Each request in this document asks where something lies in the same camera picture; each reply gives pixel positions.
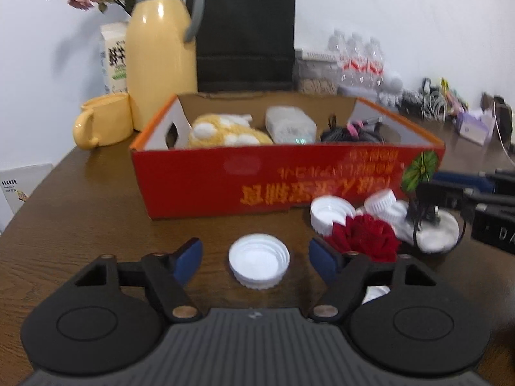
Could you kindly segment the red artificial rose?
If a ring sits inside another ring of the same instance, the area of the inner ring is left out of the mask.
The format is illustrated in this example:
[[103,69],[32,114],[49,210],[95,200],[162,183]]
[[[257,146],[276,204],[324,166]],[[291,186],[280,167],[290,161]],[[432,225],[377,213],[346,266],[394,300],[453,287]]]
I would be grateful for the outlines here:
[[325,241],[339,253],[364,254],[381,263],[395,262],[401,246],[392,226],[369,214],[347,216],[344,224],[335,222]]

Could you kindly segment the white jar lid front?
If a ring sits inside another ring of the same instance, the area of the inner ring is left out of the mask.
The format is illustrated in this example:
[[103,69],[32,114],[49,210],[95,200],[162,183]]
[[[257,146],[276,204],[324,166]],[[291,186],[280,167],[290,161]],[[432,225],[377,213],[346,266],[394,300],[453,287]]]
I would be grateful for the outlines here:
[[229,267],[235,279],[247,289],[265,290],[277,286],[290,265],[290,252],[278,238],[249,234],[229,248]]

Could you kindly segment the white jar lid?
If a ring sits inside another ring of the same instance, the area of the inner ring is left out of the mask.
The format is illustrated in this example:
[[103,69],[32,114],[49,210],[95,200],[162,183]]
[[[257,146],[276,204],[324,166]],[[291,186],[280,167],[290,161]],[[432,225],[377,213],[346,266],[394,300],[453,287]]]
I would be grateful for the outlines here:
[[265,290],[277,286],[290,265],[290,252],[278,238],[249,234],[229,248],[229,267],[235,279],[247,289]]
[[315,198],[310,205],[311,226],[322,237],[332,234],[333,224],[346,224],[347,217],[354,217],[355,208],[348,201],[333,195]]

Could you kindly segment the yellow white plush toy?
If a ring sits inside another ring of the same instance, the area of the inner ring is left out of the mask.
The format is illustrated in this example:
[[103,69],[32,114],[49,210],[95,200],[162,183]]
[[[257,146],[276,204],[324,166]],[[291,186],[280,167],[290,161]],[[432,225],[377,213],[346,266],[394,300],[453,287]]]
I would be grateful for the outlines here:
[[187,148],[273,145],[273,140],[251,122],[250,114],[201,115],[191,125]]

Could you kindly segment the translucent plastic box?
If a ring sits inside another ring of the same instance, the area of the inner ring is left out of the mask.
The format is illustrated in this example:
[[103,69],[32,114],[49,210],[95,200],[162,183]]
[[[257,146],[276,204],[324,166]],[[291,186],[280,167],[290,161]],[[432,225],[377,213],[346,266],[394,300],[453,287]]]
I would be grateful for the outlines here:
[[298,107],[268,108],[265,128],[276,145],[307,145],[316,141],[317,125]]

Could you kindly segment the white sock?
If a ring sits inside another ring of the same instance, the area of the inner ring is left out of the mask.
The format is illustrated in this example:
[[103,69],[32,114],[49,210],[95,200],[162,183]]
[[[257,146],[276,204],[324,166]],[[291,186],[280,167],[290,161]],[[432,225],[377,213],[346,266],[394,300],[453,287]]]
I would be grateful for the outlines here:
[[362,305],[374,301],[384,295],[387,295],[390,292],[390,288],[388,286],[368,286],[365,296],[362,300]]

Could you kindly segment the purple white tissue box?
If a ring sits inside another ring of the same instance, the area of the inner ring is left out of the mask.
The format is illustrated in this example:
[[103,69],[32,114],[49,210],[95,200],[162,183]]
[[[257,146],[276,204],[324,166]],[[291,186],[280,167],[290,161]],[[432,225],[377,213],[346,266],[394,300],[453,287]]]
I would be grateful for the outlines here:
[[460,137],[477,145],[486,145],[493,136],[495,119],[489,113],[460,113],[456,130]]

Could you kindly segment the white jar lid back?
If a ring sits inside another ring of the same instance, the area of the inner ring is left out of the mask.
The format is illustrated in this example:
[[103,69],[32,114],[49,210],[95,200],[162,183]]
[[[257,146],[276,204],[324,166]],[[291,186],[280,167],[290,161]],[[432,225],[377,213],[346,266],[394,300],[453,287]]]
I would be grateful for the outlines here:
[[346,224],[347,217],[354,217],[355,208],[348,201],[333,195],[315,198],[310,205],[311,226],[322,237],[332,234],[333,224]]

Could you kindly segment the small white bottle cap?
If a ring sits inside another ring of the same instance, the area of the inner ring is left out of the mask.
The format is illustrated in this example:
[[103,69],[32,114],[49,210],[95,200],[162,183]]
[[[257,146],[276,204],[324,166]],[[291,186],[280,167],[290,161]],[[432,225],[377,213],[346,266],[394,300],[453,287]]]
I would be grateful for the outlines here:
[[395,202],[394,192],[387,188],[368,196],[364,201],[364,208],[368,214],[377,215],[388,210]]

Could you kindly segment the colourful snack packet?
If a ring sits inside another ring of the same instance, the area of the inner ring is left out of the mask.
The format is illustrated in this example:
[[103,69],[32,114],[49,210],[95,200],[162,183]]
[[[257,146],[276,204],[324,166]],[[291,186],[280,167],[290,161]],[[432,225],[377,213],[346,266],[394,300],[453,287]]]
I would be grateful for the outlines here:
[[440,92],[445,99],[448,115],[457,116],[459,113],[468,112],[468,103],[454,89],[450,88],[449,82],[445,78],[441,78]]

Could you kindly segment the right water bottle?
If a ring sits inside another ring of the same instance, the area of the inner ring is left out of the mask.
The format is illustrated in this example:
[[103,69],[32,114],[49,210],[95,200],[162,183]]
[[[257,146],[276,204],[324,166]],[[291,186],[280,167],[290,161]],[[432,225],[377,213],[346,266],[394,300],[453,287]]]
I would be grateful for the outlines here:
[[384,74],[384,55],[381,49],[380,41],[377,38],[370,38],[366,45],[366,54],[368,58],[367,73],[371,86],[379,91],[383,84]]

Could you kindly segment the yellow mug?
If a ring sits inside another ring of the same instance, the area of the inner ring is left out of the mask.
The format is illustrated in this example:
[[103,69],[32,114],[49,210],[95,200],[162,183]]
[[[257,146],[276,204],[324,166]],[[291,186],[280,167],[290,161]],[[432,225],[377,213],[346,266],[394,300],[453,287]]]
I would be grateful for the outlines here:
[[129,95],[118,92],[83,103],[72,133],[77,147],[91,150],[126,140],[133,131]]

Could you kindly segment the yellow thermos jug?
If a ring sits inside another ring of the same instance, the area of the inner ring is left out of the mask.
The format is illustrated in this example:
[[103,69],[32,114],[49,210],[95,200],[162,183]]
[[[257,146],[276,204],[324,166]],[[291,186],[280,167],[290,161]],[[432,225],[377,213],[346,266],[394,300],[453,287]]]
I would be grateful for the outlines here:
[[173,95],[196,93],[195,37],[205,0],[135,0],[126,30],[126,86],[141,131]]

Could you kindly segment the black paper bag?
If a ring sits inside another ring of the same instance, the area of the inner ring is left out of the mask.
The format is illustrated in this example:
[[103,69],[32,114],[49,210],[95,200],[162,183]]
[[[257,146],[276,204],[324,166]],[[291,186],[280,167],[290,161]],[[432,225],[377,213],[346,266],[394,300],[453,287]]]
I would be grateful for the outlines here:
[[296,0],[205,0],[198,91],[292,90],[295,7]]

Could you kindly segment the white milk carton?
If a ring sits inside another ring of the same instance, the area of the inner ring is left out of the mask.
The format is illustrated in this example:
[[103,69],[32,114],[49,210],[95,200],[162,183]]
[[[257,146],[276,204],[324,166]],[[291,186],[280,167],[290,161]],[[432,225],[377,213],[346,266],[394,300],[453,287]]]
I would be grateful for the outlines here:
[[128,21],[102,25],[100,60],[105,93],[126,92],[125,37]]

